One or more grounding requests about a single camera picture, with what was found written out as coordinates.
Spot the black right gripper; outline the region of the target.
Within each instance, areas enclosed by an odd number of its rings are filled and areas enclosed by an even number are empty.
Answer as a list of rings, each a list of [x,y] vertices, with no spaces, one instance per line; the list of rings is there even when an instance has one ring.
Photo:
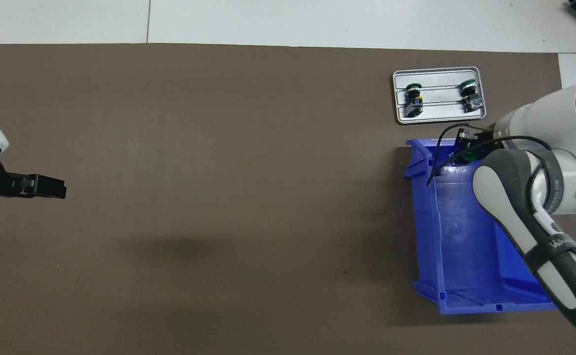
[[[481,143],[488,142],[494,139],[494,128],[493,127],[464,127],[458,130],[458,148],[462,150],[456,151],[452,155],[452,165],[465,165],[466,160],[464,156],[464,148],[472,148]]]

